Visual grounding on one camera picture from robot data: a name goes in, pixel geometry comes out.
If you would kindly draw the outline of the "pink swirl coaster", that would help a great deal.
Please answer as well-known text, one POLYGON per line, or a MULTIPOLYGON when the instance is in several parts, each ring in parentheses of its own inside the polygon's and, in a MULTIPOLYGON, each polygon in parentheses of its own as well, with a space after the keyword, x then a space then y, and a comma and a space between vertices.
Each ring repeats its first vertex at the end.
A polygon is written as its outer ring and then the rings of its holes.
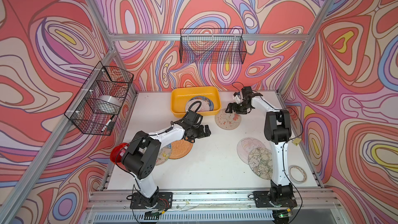
POLYGON ((210 112, 213 111, 214 104, 212 100, 205 96, 195 96, 190 99, 185 105, 185 111, 191 110, 194 112, 210 112))

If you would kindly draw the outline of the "yellow plastic storage box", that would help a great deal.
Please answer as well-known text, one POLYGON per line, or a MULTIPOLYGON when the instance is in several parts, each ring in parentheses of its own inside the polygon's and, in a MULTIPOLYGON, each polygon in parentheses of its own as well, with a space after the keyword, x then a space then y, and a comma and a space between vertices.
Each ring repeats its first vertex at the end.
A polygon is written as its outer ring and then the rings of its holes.
POLYGON ((190 87, 178 88, 172 91, 171 96, 171 111, 177 118, 181 118, 186 113, 186 104, 196 96, 206 97, 207 102, 212 102, 213 108, 211 111, 200 112, 203 116, 216 115, 221 110, 221 100, 219 91, 216 87, 190 87))

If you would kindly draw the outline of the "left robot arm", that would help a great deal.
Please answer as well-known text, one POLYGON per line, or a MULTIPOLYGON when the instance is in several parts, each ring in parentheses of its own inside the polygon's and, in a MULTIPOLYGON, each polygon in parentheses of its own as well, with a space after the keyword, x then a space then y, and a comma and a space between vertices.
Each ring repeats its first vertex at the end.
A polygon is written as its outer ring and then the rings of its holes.
POLYGON ((129 143, 121 157, 121 164, 135 178, 143 197, 153 198, 159 191, 151 173, 163 147, 180 140, 193 144, 197 139, 211 135, 209 126, 202 125, 203 116, 198 113, 201 106, 202 102, 194 101, 185 115, 172 121, 170 127, 150 133, 139 131, 129 143))

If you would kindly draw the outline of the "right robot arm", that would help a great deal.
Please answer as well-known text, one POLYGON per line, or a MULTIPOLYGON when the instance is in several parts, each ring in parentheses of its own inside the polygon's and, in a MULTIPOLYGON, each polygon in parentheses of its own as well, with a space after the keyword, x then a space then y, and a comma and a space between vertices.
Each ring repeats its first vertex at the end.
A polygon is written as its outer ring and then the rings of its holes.
POLYGON ((292 135, 289 111, 267 102, 250 86, 234 92, 233 98, 226 113, 245 115, 251 110, 261 110, 265 114, 264 136, 271 144, 273 160, 270 196, 273 199, 293 196, 293 184, 288 176, 288 143, 292 135))

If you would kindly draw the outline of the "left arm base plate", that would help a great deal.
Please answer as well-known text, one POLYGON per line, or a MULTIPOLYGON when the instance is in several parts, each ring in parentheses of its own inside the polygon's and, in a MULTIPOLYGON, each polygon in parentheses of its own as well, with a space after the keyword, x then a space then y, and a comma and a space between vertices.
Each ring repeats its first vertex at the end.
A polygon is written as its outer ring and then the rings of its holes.
POLYGON ((130 209, 159 209, 166 210, 172 207, 172 192, 156 192, 151 198, 146 198, 139 192, 134 192, 126 197, 130 203, 130 209))

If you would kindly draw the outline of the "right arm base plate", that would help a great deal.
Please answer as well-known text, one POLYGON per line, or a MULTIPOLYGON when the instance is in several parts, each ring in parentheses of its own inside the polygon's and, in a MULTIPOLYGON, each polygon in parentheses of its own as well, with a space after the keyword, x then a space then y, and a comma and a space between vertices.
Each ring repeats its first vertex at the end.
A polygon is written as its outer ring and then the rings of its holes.
POLYGON ((253 191, 253 198, 257 208, 295 208, 297 201, 292 192, 279 194, 271 191, 253 191))

